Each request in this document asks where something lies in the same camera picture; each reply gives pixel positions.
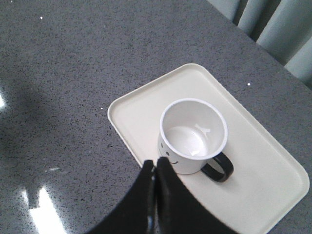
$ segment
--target gray countertop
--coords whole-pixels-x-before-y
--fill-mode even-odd
[[[100,222],[140,170],[110,103],[190,62],[311,179],[312,91],[206,1],[1,1],[0,233],[56,219],[54,233],[81,234]],[[270,233],[312,233],[311,205],[310,190]]]

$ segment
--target white tray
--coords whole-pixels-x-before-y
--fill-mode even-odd
[[[156,165],[160,115],[179,98],[205,100],[222,113],[229,127],[223,152],[234,165],[224,183],[202,172],[179,178],[207,210],[238,233],[267,233],[307,194],[309,177],[205,68],[186,64],[175,69],[116,99],[108,117],[139,165],[147,159]]]

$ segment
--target black mug handle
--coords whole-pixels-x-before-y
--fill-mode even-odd
[[[213,160],[215,160],[216,163],[219,164],[219,166],[223,169],[224,173],[218,172],[208,163],[206,163],[206,165],[201,169],[201,171],[217,182],[224,182],[233,173],[234,171],[233,164],[228,159],[228,157],[226,157],[225,154],[222,152],[219,153],[217,156],[213,157]]]

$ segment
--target white mug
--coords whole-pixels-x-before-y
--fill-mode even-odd
[[[203,100],[176,100],[166,107],[160,118],[160,154],[169,159],[179,174],[202,170],[215,181],[225,181],[234,170],[231,161],[221,152],[227,138],[224,117]],[[207,163],[210,158],[219,164],[223,173]]]

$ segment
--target curtain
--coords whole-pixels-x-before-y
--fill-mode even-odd
[[[312,89],[312,0],[207,0]]]

